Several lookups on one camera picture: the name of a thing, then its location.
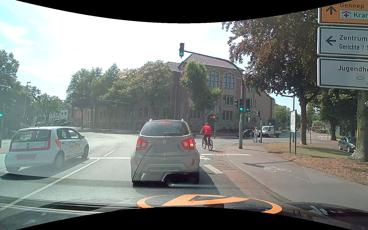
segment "white pickup truck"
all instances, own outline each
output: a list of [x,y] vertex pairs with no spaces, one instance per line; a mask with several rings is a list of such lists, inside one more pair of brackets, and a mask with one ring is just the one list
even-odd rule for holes
[[274,126],[262,126],[262,137],[279,137],[282,131],[275,130]]

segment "road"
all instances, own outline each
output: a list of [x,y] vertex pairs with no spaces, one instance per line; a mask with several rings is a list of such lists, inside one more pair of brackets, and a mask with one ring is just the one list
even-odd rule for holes
[[[20,175],[8,174],[4,166],[5,154],[0,154],[0,196],[99,203],[135,203],[137,199],[163,194],[246,196],[212,158],[214,149],[238,143],[237,139],[213,139],[213,151],[203,149],[201,139],[196,139],[196,147],[201,154],[200,183],[196,187],[180,183],[133,186],[130,156],[135,151],[137,135],[90,132],[84,135],[90,146],[88,159],[71,159],[59,171],[52,171],[49,167],[23,167],[18,172]],[[289,141],[289,138],[263,140]],[[245,138],[244,143],[247,142],[252,142],[252,139]],[[3,143],[0,151],[7,149],[8,145],[9,142]],[[8,210],[0,206],[0,217],[10,215]]]

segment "arrow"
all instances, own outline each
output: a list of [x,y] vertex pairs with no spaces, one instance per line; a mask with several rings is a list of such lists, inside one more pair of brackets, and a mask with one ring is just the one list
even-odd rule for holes
[[336,9],[333,6],[330,6],[326,9],[326,12],[330,11],[330,15],[333,15],[333,11],[337,12]]
[[327,43],[329,43],[329,45],[333,45],[333,44],[331,44],[331,43],[330,43],[331,41],[333,41],[333,42],[335,42],[335,41],[336,41],[336,40],[330,40],[332,37],[333,37],[333,36],[330,36],[328,39],[326,39],[326,42],[327,42]]

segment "car rear window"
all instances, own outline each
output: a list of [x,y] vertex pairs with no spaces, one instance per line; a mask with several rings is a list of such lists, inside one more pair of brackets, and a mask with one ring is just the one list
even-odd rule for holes
[[147,123],[141,130],[144,136],[184,136],[189,134],[187,125],[179,121],[155,121]]
[[13,143],[47,141],[51,137],[49,129],[18,131],[12,137]]

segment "bicycle symbol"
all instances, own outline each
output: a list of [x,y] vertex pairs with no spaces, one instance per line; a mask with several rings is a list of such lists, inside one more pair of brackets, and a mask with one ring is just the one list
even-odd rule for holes
[[272,167],[265,167],[263,168],[264,170],[267,170],[269,172],[276,172],[277,170],[278,171],[285,171],[285,172],[290,172],[290,170],[287,170],[287,169],[284,169],[284,168],[277,168],[275,166],[272,166]]

